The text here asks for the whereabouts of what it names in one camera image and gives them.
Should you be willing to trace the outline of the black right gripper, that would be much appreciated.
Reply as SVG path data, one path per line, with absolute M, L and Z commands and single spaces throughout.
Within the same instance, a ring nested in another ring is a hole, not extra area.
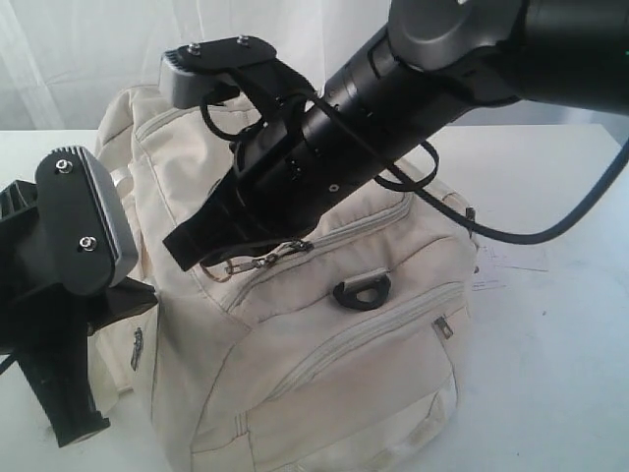
M 233 167 L 218 189 L 164 238 L 181 270 L 306 235 L 384 168 L 297 71 L 273 63 L 236 77 L 260 118 L 232 137 Z

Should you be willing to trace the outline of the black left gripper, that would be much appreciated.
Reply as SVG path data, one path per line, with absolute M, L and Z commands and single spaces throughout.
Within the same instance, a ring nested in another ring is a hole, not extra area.
M 110 422 L 95 405 L 87 341 L 100 329 L 157 304 L 151 286 L 126 276 L 79 296 L 59 279 L 37 208 L 36 185 L 17 180 L 1 193 L 1 368 L 18 364 L 59 446 L 84 441 Z

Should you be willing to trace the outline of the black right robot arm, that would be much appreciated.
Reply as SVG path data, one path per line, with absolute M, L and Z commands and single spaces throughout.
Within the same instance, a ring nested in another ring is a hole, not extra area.
M 626 114 L 624 1 L 394 1 L 386 24 L 322 92 L 255 37 L 163 55 L 176 108 L 238 96 L 257 110 L 238 132 L 206 126 L 233 155 L 202 206 L 164 240 L 182 269 L 259 257 L 464 114 L 521 100 Z

